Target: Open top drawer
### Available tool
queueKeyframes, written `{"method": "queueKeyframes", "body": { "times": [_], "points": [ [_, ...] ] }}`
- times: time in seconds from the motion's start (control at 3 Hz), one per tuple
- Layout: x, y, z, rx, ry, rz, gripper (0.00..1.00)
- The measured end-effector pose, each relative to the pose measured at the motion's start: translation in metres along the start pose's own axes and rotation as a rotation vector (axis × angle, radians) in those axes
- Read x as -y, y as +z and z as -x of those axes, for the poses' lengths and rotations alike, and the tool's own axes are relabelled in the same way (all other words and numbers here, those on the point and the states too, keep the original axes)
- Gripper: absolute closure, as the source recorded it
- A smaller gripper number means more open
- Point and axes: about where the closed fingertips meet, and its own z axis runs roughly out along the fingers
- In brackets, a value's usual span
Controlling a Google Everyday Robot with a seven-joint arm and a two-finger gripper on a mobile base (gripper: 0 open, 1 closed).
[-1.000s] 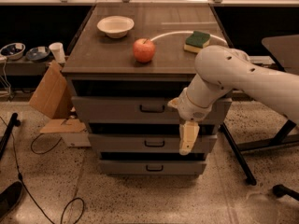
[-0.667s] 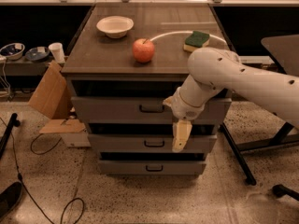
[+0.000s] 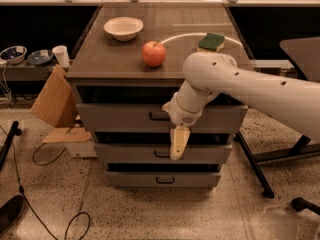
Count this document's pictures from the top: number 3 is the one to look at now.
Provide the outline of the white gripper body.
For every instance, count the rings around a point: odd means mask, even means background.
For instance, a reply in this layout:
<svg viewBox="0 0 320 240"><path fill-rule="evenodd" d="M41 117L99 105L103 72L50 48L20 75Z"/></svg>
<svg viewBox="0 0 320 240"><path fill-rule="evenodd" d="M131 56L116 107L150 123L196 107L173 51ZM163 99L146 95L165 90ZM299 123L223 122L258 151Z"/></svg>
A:
<svg viewBox="0 0 320 240"><path fill-rule="evenodd" d="M182 108L176 96L173 96L170 102L170 111L168 114L170 121L176 126L191 127L193 126L200 116L202 111L193 113Z"/></svg>

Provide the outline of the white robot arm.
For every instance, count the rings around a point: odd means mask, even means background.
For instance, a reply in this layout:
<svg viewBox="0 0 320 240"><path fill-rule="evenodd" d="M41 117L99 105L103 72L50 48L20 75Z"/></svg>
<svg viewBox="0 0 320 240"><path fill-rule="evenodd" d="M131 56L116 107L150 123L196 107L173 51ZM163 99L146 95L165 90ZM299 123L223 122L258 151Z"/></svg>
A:
<svg viewBox="0 0 320 240"><path fill-rule="evenodd" d="M221 53L193 53L185 59L182 72L183 84L163 106L176 126L170 132L171 159L181 158L189 128L220 94L320 142L320 83L243 70L232 56Z"/></svg>

